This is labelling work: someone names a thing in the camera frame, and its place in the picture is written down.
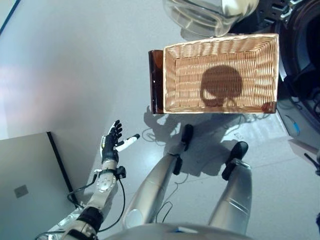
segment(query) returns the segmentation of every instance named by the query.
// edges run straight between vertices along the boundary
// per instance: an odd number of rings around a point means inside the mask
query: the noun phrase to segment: wicker basket
[[[165,113],[275,113],[279,39],[235,35],[164,48]]]

